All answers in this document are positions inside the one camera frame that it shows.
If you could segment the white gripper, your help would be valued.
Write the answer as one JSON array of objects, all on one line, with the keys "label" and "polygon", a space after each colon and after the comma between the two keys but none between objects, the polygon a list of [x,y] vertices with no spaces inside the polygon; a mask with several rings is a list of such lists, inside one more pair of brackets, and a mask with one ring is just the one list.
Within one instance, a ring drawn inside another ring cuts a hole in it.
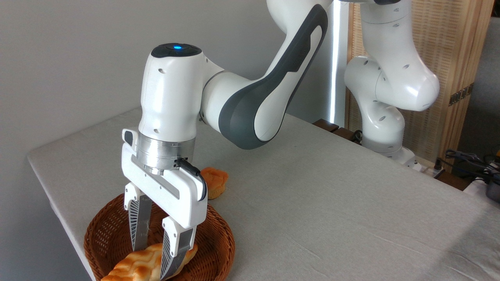
[{"label": "white gripper", "polygon": [[133,251],[148,247],[152,201],[169,216],[162,220],[164,240],[160,280],[182,270],[182,262],[193,249],[196,226],[207,216],[207,187],[200,175],[185,167],[165,170],[162,175],[147,171],[136,157],[138,132],[123,129],[121,167],[130,180],[125,186],[124,208],[128,211]]}]

